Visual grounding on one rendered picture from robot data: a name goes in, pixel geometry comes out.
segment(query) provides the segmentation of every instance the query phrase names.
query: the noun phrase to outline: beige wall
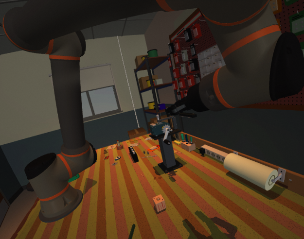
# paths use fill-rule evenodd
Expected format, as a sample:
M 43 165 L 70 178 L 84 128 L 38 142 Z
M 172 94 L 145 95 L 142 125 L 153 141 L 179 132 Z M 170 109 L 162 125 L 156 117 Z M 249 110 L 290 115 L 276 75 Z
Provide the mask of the beige wall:
M 147 48 L 149 50 L 157 49 L 159 56 L 166 56 L 169 53 L 169 35 L 173 33 L 173 31 L 175 31 L 175 29 L 183 23 L 194 10 L 195 9 L 189 9 L 167 13 L 157 12 L 154 20 L 145 32 Z M 167 62 L 156 68 L 154 73 L 157 74 L 159 78 L 163 79 L 163 83 L 172 82 Z M 161 103 L 175 103 L 175 95 L 172 87 L 159 90 L 159 95 Z
M 119 37 L 127 77 L 136 109 L 142 107 L 136 85 L 135 56 L 147 52 L 144 35 Z M 123 112 L 133 110 L 117 37 L 87 40 L 80 67 L 111 63 Z M 0 56 L 0 145 L 60 128 L 49 57 L 26 51 Z M 147 71 L 138 72 L 138 77 Z M 152 101 L 144 95 L 144 102 Z

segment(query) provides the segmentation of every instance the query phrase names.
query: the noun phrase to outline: window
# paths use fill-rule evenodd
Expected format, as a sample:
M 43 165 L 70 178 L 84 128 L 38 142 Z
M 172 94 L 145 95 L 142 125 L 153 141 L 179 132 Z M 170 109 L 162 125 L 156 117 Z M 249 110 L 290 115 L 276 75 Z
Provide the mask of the window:
M 83 121 L 122 112 L 111 64 L 80 68 L 80 79 Z

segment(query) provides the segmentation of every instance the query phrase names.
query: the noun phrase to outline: vise stand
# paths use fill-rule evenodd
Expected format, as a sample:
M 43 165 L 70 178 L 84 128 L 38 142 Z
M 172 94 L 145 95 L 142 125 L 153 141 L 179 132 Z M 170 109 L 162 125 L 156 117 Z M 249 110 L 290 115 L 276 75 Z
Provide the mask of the vise stand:
M 176 170 L 183 166 L 180 162 L 178 162 L 175 159 L 174 149 L 173 149 L 173 145 L 172 145 L 172 138 L 168 137 L 170 135 L 179 133 L 181 130 L 177 129 L 177 122 L 176 122 L 175 116 L 170 116 L 170 117 L 163 118 L 163 119 L 160 119 L 159 115 L 156 115 L 156 116 L 157 116 L 157 124 L 151 125 L 152 134 L 150 135 L 150 137 L 154 140 L 156 140 L 156 139 L 159 140 L 159 145 L 160 145 L 160 149 L 161 149 L 161 156 L 162 156 L 163 162 L 159 163 L 158 166 L 165 173 L 168 173 L 168 172 L 171 172 L 171 171 Z M 169 119 L 173 119 L 173 128 L 174 129 L 171 129 L 170 125 L 164 124 L 161 122 L 161 121 L 169 120 Z M 154 135 L 153 133 L 157 134 L 157 132 L 160 132 L 160 130 L 157 129 L 158 126 L 161 127 L 162 134 Z

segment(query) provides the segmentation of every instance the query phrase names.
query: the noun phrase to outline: window pane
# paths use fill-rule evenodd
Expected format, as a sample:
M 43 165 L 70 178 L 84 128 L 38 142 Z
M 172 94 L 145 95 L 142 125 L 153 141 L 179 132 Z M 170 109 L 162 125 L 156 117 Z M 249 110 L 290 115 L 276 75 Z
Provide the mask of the window pane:
M 96 115 L 118 109 L 112 86 L 91 90 L 89 97 Z
M 92 116 L 92 111 L 89 106 L 89 100 L 86 92 L 81 93 L 81 99 L 82 99 L 83 118 Z

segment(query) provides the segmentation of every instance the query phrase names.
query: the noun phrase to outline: power strip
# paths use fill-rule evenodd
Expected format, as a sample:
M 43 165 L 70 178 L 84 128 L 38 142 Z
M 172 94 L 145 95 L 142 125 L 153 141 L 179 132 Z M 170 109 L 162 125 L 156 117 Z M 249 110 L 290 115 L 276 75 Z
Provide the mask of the power strip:
M 228 155 L 228 153 L 225 153 L 221 150 L 215 149 L 211 146 L 208 146 L 206 144 L 204 144 L 202 146 L 203 149 L 205 149 L 205 153 L 221 162 L 224 162 L 226 156 Z

